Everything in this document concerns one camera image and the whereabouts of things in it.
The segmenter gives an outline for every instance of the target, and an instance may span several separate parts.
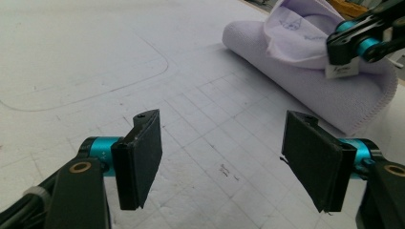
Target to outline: white cloth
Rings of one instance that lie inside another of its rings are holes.
[[[325,0],[280,0],[264,24],[266,54],[290,66],[325,69],[326,40],[342,20]]]
[[[266,56],[263,26],[263,22],[232,22],[224,29],[223,42],[346,135],[367,126],[393,99],[397,78],[388,60],[360,62],[360,70],[365,70],[360,75],[329,80],[325,71]]]

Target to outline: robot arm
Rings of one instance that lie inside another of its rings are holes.
[[[162,156],[159,110],[126,136],[92,136],[75,158],[0,213],[0,229],[111,228],[103,177],[116,177],[121,210],[143,207]]]
[[[340,212],[351,177],[367,180],[356,216],[361,229],[405,229],[405,166],[388,161],[368,139],[336,139],[316,117],[288,112],[282,160],[319,212]]]
[[[375,62],[405,48],[405,0],[391,0],[350,21],[340,23],[327,39],[332,65],[346,65],[356,56]],[[392,28],[391,37],[384,31]]]

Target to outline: brass screw hole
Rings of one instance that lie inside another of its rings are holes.
[[[78,162],[74,165],[72,165],[71,168],[69,168],[69,172],[72,174],[80,174],[83,173],[92,167],[92,163],[90,162]]]
[[[386,165],[384,166],[384,169],[387,170],[389,173],[393,175],[397,175],[400,177],[405,177],[405,169],[396,166],[396,165]]]

